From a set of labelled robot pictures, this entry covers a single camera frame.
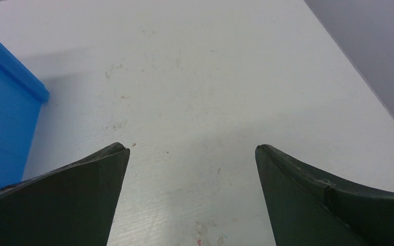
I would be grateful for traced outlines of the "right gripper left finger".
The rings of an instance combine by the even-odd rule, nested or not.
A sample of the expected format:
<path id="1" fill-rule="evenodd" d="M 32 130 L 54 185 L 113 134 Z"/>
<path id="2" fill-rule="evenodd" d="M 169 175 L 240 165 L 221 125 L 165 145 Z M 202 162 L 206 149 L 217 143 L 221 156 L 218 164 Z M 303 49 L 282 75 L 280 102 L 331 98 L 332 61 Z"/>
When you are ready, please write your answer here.
<path id="1" fill-rule="evenodd" d="M 115 142 L 0 189 L 0 245 L 106 245 L 130 149 Z"/>

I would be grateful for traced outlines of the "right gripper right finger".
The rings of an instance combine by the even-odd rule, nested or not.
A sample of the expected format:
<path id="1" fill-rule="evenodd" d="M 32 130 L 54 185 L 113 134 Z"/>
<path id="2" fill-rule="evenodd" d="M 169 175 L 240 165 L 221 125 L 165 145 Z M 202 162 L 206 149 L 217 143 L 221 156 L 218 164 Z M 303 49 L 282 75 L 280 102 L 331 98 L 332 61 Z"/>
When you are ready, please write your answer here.
<path id="1" fill-rule="evenodd" d="M 255 150 L 277 245 L 394 245 L 394 192 L 358 184 L 270 145 Z"/>

